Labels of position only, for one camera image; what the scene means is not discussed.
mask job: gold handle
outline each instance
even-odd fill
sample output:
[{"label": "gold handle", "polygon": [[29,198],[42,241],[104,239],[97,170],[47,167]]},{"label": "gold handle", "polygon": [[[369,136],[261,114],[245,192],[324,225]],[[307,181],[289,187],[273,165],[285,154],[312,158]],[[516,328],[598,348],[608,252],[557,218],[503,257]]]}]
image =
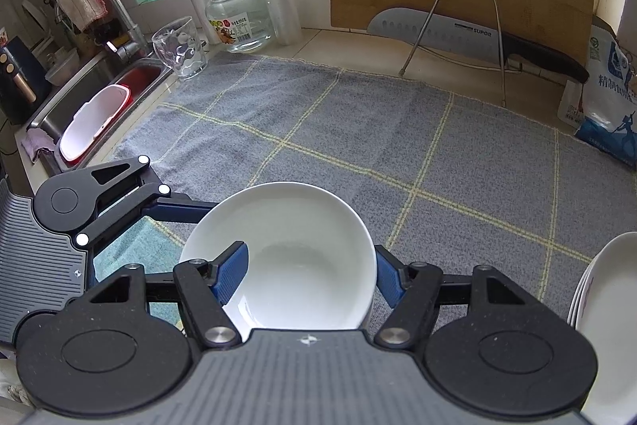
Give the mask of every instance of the gold handle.
[{"label": "gold handle", "polygon": [[24,76],[22,76],[22,74],[20,74],[19,72],[16,73],[14,76],[14,82],[17,85],[18,89],[20,89],[20,92],[22,92],[22,95],[27,98],[27,101],[29,103],[33,103],[37,99],[36,93],[33,92],[33,89],[31,89],[31,87],[29,87],[29,84],[24,79]]}]

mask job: stack of plates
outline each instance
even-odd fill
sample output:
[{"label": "stack of plates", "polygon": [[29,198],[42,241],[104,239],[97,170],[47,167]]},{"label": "stack of plates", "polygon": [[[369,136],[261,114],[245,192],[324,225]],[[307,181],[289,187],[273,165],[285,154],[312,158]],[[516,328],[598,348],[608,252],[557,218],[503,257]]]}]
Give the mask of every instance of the stack of plates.
[{"label": "stack of plates", "polygon": [[598,376],[582,413],[595,425],[637,415],[637,232],[617,236],[582,275],[568,322],[598,356]]}]

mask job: jar label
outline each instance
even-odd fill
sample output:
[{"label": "jar label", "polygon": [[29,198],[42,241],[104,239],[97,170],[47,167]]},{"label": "jar label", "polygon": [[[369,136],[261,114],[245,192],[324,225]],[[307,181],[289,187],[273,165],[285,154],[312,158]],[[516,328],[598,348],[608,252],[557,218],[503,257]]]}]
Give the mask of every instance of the jar label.
[{"label": "jar label", "polygon": [[231,45],[249,41],[252,38],[250,20],[246,12],[222,20],[211,20],[210,24],[217,32],[222,44]]}]

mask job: purple rag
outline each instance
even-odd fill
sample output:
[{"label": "purple rag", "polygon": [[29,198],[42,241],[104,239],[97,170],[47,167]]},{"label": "purple rag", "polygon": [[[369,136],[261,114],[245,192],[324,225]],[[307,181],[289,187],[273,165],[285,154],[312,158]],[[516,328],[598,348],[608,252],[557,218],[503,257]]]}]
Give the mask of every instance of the purple rag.
[{"label": "purple rag", "polygon": [[42,129],[27,130],[27,135],[20,144],[27,152],[31,162],[36,162],[37,153],[40,150],[55,151],[53,139]]}]

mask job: white and blue package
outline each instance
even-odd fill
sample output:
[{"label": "white and blue package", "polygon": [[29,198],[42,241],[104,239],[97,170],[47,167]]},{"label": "white and blue package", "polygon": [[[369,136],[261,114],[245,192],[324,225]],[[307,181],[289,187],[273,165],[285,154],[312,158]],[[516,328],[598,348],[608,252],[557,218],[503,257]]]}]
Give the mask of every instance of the white and blue package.
[{"label": "white and blue package", "polygon": [[588,81],[582,88],[584,120],[575,136],[635,169],[637,98],[628,87],[631,70],[616,40],[593,26],[588,44]]}]

